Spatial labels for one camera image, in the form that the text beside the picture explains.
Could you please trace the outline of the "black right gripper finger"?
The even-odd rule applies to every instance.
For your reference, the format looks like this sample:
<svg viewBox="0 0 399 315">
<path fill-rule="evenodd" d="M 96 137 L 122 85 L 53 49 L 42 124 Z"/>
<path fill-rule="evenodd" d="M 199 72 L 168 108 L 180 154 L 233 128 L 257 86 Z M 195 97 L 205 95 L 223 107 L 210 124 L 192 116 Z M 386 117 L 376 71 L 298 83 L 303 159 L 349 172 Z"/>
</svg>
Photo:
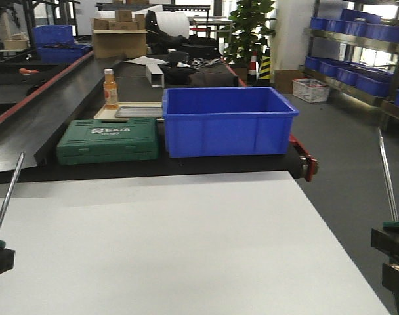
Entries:
<svg viewBox="0 0 399 315">
<path fill-rule="evenodd" d="M 382 265 L 382 285 L 393 294 L 399 314 L 399 226 L 372 228 L 371 246 L 389 259 Z"/>
</svg>

